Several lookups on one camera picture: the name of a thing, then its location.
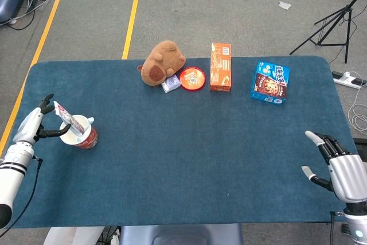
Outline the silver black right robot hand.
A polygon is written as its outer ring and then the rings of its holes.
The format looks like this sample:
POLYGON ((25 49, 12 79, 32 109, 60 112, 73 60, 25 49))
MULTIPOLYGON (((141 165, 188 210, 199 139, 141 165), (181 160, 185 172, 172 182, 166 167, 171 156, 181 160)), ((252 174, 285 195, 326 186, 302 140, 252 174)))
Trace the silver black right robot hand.
POLYGON ((356 204, 366 201, 366 166, 358 154, 346 150, 330 135, 305 131, 305 135, 321 153, 330 179, 319 178, 310 167, 302 166, 309 181, 328 191, 344 203, 356 204))

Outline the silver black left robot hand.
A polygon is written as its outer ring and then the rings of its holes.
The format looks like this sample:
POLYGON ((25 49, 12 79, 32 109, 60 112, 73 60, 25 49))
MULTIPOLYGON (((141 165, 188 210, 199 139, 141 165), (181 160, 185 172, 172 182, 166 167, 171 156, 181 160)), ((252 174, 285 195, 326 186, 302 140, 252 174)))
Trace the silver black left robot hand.
POLYGON ((45 130, 42 125, 44 115, 54 110, 54 105, 50 105, 53 96, 54 94, 49 94, 44 97, 38 107, 26 116, 13 138, 14 143, 27 142, 33 146, 39 139, 60 137, 67 133, 71 128, 71 124, 67 124, 61 130, 45 130))

